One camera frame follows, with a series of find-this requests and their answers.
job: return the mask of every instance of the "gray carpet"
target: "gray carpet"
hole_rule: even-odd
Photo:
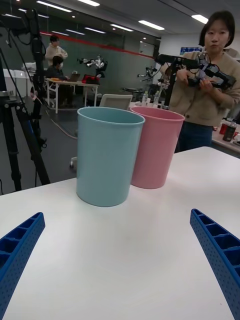
[[[32,101],[28,100],[26,105],[30,112],[33,107]],[[21,172],[21,186],[22,189],[33,188],[35,186],[35,166],[33,161],[31,161],[31,154],[14,109],[12,109],[12,113],[19,151],[18,163]],[[77,155],[77,140],[66,136],[55,126],[49,116],[44,112],[44,109],[42,109],[41,114],[41,136],[47,138],[47,148],[42,150],[41,155],[51,183],[74,178],[76,173],[70,170],[69,163],[71,157]],[[59,111],[58,115],[55,115],[54,111],[51,111],[50,114],[52,118],[60,122],[68,132],[74,134],[78,125],[77,111]],[[0,124],[0,179],[2,180],[4,194],[15,191],[11,178],[11,168],[2,124]],[[41,183],[39,179],[37,179],[37,186],[40,185]]]

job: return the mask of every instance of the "man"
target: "man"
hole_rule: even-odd
[[[46,71],[46,78],[58,78],[60,80],[68,80],[67,76],[64,76],[62,71],[64,59],[61,56],[54,56],[52,59],[52,65],[48,67]],[[70,85],[60,84],[58,88],[58,104],[59,107],[73,108],[73,90]]]
[[[51,35],[50,37],[50,43],[49,46],[46,48],[46,54],[45,54],[45,59],[48,62],[49,66],[53,65],[53,57],[54,56],[60,56],[63,59],[66,59],[68,57],[68,54],[65,50],[63,50],[59,46],[59,37],[56,35]]]

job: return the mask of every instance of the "tripod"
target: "tripod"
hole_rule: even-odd
[[[41,148],[33,131],[33,121],[28,114],[25,105],[22,102],[18,102],[16,99],[10,98],[7,92],[2,60],[0,58],[0,123],[2,122],[3,124],[6,147],[11,167],[11,178],[14,182],[15,190],[20,191],[22,190],[22,186],[21,173],[18,163],[19,152],[14,131],[12,108],[15,109],[16,116],[21,125],[29,151],[31,153],[31,159],[35,164],[36,172],[39,176],[41,184],[47,185],[50,183],[50,180],[41,156]]]

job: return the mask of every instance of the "chair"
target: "chair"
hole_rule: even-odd
[[[132,94],[104,94],[99,106],[127,110],[132,98]]]

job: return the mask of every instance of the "beige sweater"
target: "beige sweater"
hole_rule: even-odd
[[[61,56],[63,59],[66,59],[68,57],[68,54],[60,46],[55,47],[51,43],[49,43],[49,46],[46,48],[45,54],[45,59],[47,60],[49,66],[53,65],[54,56]]]
[[[184,57],[195,59],[197,54],[197,52],[189,52]],[[240,101],[240,63],[224,53],[218,67],[223,73],[236,78],[234,86],[223,91],[226,97],[221,104],[217,104],[198,87],[188,87],[176,81],[169,104],[170,110],[185,116],[187,122],[204,126],[218,126],[226,109],[232,109]]]

